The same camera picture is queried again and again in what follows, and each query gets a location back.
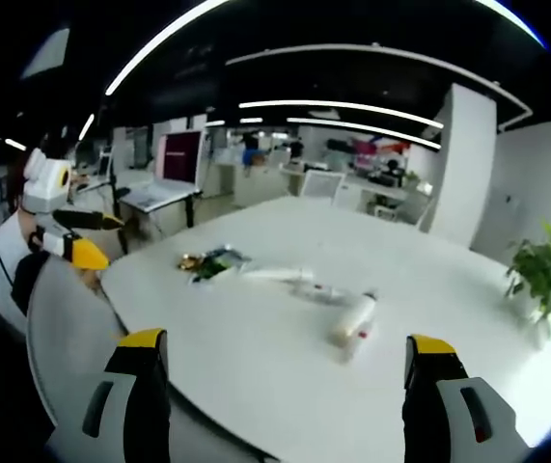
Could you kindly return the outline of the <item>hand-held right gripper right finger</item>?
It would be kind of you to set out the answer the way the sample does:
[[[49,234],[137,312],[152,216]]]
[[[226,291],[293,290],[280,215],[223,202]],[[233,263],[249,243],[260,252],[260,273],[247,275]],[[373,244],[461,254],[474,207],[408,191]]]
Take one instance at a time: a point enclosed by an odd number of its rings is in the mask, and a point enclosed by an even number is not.
[[[485,380],[467,374],[447,342],[406,338],[403,387],[406,462],[522,462],[530,453],[514,410]]]

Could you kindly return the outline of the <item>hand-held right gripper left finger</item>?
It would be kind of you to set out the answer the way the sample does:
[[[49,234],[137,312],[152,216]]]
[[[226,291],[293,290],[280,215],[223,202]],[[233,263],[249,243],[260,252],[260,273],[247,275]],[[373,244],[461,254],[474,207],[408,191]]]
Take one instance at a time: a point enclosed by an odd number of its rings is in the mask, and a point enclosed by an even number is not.
[[[105,368],[74,382],[46,443],[53,462],[169,462],[167,332],[122,338]]]

